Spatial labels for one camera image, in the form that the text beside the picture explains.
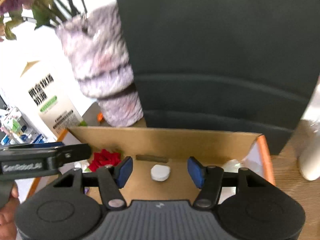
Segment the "person's hand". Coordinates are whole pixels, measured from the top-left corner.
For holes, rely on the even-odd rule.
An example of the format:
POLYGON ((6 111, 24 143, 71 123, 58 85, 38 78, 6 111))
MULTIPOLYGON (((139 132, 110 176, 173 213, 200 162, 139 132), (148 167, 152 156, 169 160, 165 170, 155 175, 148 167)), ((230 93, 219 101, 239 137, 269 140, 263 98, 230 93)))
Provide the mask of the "person's hand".
POLYGON ((15 225, 15 211, 20 204, 17 184, 14 183, 9 200, 1 208, 0 213, 0 239, 12 240, 16 239, 17 229, 15 225))

